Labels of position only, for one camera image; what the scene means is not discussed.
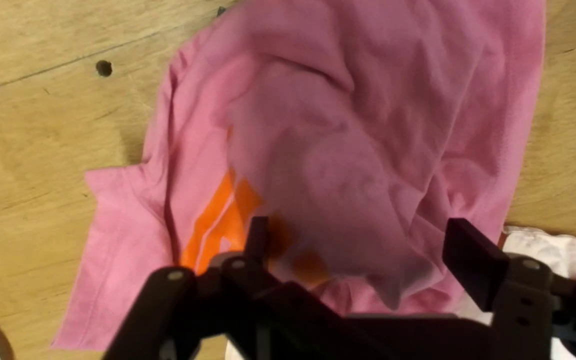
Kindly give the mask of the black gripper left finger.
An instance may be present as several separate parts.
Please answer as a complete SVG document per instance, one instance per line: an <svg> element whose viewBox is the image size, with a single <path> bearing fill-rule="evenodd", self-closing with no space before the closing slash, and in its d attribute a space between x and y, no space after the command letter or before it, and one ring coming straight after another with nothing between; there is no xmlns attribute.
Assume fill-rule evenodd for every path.
<svg viewBox="0 0 576 360"><path fill-rule="evenodd" d="M266 241L268 241L268 218L255 217L251 223L245 255L257 263L262 263L266 258Z"/></svg>

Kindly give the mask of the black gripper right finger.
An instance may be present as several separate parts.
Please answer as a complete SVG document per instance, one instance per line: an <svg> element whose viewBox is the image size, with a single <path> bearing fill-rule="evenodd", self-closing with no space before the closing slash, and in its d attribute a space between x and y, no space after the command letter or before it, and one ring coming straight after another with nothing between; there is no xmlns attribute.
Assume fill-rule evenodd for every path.
<svg viewBox="0 0 576 360"><path fill-rule="evenodd" d="M466 218L451 218L443 260L475 304L493 312L510 258Z"/></svg>

